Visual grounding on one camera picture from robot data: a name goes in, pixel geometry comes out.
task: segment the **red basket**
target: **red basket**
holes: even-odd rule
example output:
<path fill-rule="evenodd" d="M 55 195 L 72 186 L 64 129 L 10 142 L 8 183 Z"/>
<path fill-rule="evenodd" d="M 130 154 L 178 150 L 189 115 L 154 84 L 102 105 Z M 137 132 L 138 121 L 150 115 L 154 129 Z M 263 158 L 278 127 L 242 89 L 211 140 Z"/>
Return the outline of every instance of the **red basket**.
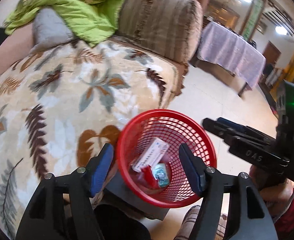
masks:
<path fill-rule="evenodd" d="M 172 177 L 169 186 L 158 194 L 148 195 L 133 181 L 130 164 L 149 144 L 153 137 L 169 143 L 166 154 L 170 156 Z M 162 208 L 179 208 L 200 199 L 189 185 L 179 160 L 181 143 L 188 144 L 195 156 L 200 156 L 207 166 L 216 167 L 216 152 L 205 130 L 194 120 L 172 110 L 155 109 L 133 118 L 118 139 L 116 155 L 120 173 L 127 186 L 144 201 Z"/>

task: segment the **green blanket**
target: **green blanket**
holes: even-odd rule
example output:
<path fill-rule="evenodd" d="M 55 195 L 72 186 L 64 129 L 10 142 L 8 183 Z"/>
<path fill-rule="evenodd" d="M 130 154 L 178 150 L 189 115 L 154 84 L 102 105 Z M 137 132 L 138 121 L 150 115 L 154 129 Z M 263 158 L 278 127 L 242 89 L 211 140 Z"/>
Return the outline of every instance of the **green blanket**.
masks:
<path fill-rule="evenodd" d="M 32 21 L 43 6 L 52 8 L 80 39 L 95 46 L 113 35 L 124 0 L 20 0 L 6 19 L 6 34 Z"/>

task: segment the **white tablecloth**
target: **white tablecloth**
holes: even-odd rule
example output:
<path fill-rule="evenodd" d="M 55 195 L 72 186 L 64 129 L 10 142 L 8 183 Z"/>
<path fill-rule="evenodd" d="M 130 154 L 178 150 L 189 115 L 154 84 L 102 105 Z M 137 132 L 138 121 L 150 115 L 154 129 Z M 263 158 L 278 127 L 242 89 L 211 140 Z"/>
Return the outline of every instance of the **white tablecloth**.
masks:
<path fill-rule="evenodd" d="M 254 88 L 265 66 L 265 57 L 243 38 L 211 22 L 202 31 L 197 57 L 243 78 Z"/>

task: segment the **silver bolt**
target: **silver bolt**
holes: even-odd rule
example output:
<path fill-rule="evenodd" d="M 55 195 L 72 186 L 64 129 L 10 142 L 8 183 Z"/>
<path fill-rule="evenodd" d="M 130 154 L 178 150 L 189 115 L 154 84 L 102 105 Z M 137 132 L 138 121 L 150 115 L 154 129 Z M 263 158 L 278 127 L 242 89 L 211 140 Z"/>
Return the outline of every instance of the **silver bolt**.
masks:
<path fill-rule="evenodd" d="M 78 173 L 84 173 L 86 171 L 86 168 L 85 167 L 79 167 L 78 169 L 77 169 L 77 172 Z"/>
<path fill-rule="evenodd" d="M 248 173 L 245 173 L 245 172 L 241 172 L 241 173 L 240 173 L 240 176 L 241 176 L 241 178 L 243 178 L 243 179 L 247 179 L 247 178 L 249 178 Z"/>
<path fill-rule="evenodd" d="M 51 173 L 46 173 L 45 176 L 44 176 L 44 178 L 45 178 L 45 179 L 50 179 L 52 176 L 53 176 L 53 174 L 51 174 Z"/>
<path fill-rule="evenodd" d="M 214 173 L 216 171 L 216 169 L 214 167 L 209 166 L 209 167 L 207 167 L 206 171 L 209 173 Z"/>

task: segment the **red sleeve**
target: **red sleeve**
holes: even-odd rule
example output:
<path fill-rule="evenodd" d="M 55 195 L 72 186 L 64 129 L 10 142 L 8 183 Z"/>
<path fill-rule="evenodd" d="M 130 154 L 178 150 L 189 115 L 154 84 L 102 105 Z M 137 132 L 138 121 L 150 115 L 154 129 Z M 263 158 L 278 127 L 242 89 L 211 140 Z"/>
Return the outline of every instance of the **red sleeve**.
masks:
<path fill-rule="evenodd" d="M 294 228 L 294 199 L 287 212 L 274 224 L 277 232 L 291 232 Z"/>

